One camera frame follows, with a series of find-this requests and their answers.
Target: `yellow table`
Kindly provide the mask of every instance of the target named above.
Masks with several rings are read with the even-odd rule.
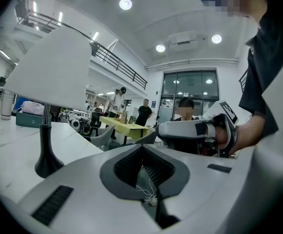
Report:
[[[131,137],[134,140],[138,140],[142,138],[143,136],[146,136],[148,133],[148,127],[143,127],[139,125],[132,125],[132,124],[123,124],[114,118],[109,117],[99,117],[99,121],[107,124],[107,125],[115,125],[115,130],[121,134],[123,134],[124,137],[124,144],[126,144],[127,137]]]

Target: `white lamp shade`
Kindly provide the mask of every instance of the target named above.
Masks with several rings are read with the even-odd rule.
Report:
[[[22,57],[5,90],[55,106],[85,110],[92,48],[78,31],[54,30]]]

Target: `metal railing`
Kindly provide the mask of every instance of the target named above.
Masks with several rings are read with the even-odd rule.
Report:
[[[243,93],[244,88],[245,88],[246,78],[247,78],[247,70],[242,75],[241,79],[239,79],[239,83],[241,84],[242,93]]]
[[[42,13],[30,11],[25,18],[20,20],[20,24],[36,28],[42,32],[50,33],[53,30],[60,28],[61,26],[69,27],[75,29],[63,22],[59,22],[58,20],[44,15]],[[147,81],[142,78],[135,70],[133,70],[129,65],[127,65],[123,60],[101,45],[99,42],[96,42],[86,34],[80,32],[85,38],[89,40],[89,44],[92,47],[92,56],[96,57],[100,61],[104,63],[108,63],[112,67],[114,67],[117,71],[122,72],[126,76],[128,76],[133,82],[136,82],[143,89],[146,89]]]

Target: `black lamp stand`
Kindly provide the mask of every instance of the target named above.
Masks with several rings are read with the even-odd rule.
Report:
[[[55,156],[52,149],[52,127],[48,125],[49,111],[50,104],[45,104],[43,123],[39,126],[40,155],[37,163],[35,164],[35,171],[37,175],[42,178],[48,177],[50,174],[54,173],[64,166],[63,162]]]

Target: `teal box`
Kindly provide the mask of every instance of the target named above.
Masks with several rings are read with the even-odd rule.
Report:
[[[24,112],[17,112],[16,114],[16,125],[24,127],[36,127],[39,128],[43,122],[43,116],[33,115]],[[48,118],[48,125],[51,126],[52,118]]]

